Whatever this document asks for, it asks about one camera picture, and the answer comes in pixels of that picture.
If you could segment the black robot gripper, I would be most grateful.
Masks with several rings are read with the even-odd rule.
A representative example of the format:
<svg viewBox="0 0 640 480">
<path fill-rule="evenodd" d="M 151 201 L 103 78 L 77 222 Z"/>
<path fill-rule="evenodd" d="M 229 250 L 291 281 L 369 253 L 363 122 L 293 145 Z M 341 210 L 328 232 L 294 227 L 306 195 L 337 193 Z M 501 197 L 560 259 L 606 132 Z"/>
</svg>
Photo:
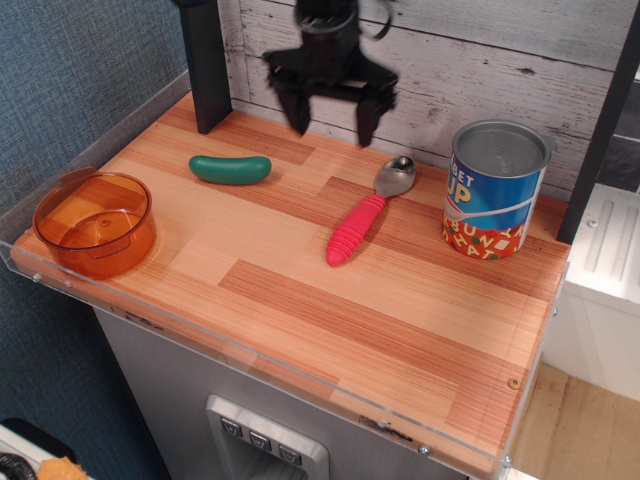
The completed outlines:
<svg viewBox="0 0 640 480">
<path fill-rule="evenodd" d="M 381 117 L 395 103 L 398 76 L 367 58 L 360 48 L 357 1 L 298 1 L 294 20 L 301 45 L 263 54 L 269 84 L 290 126 L 300 135 L 311 122 L 309 98 L 328 96 L 358 102 L 358 143 L 368 147 Z"/>
</svg>

